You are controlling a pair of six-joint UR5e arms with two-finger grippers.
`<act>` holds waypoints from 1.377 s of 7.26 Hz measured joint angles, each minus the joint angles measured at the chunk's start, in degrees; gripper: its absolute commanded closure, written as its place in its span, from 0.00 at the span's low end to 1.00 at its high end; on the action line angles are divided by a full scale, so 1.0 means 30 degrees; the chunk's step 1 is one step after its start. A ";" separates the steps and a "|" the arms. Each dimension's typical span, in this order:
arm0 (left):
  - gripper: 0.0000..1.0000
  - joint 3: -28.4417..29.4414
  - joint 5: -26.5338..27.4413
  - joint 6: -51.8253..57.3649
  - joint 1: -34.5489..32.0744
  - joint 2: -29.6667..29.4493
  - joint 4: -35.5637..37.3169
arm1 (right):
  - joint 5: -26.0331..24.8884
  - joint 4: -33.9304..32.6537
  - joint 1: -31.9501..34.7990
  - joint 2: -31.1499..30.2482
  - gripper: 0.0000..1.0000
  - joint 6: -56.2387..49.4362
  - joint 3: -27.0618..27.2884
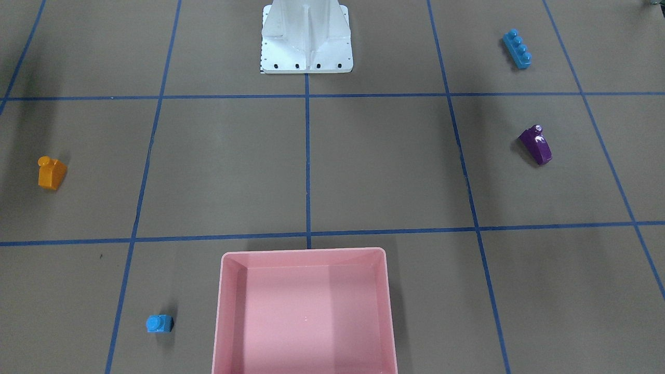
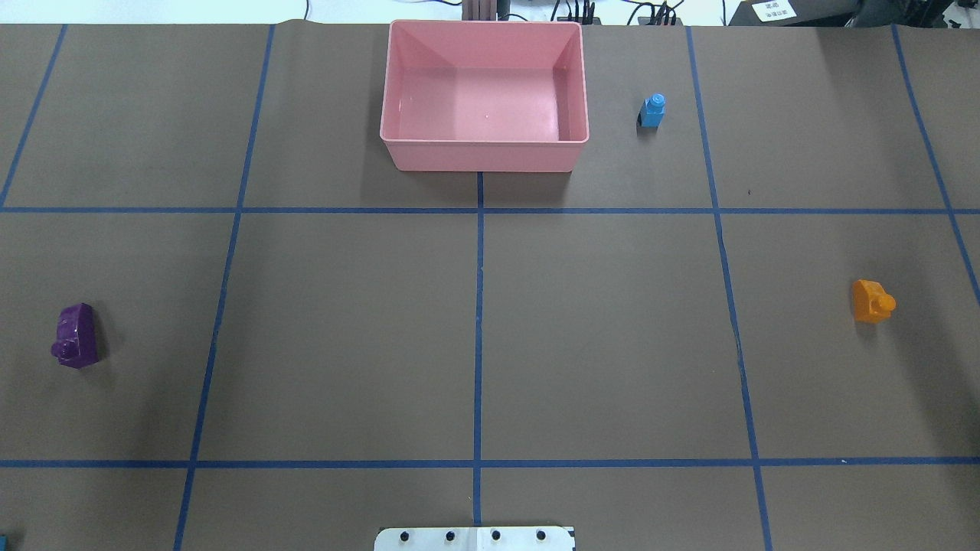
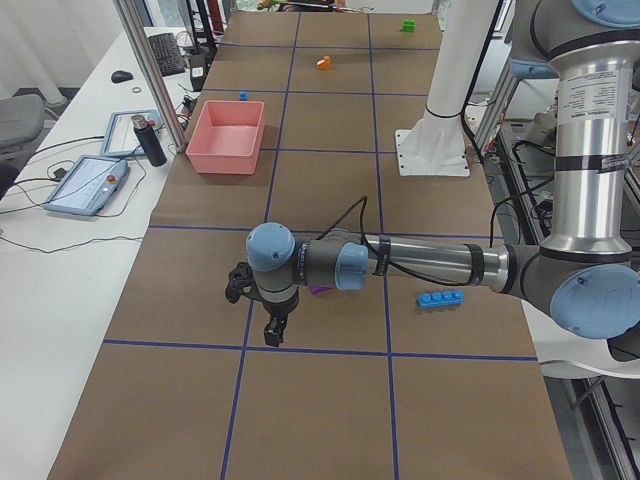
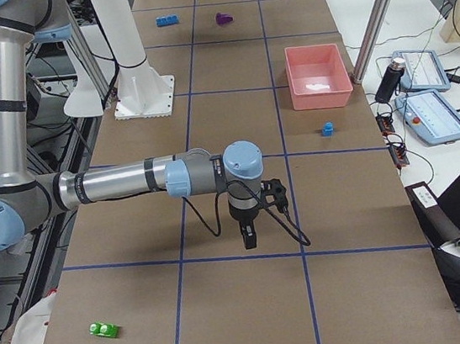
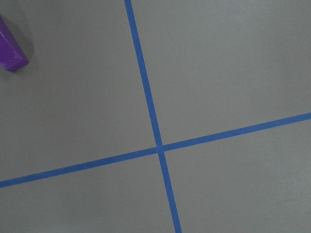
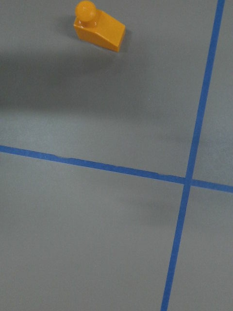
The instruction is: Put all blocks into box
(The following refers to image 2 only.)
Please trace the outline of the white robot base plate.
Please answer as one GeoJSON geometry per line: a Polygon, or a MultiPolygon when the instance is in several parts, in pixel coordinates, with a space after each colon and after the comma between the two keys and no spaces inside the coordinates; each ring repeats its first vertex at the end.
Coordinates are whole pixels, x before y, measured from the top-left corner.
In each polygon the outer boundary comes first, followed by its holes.
{"type": "Polygon", "coordinates": [[[575,550],[574,529],[561,526],[392,527],[374,550],[575,550]]]}

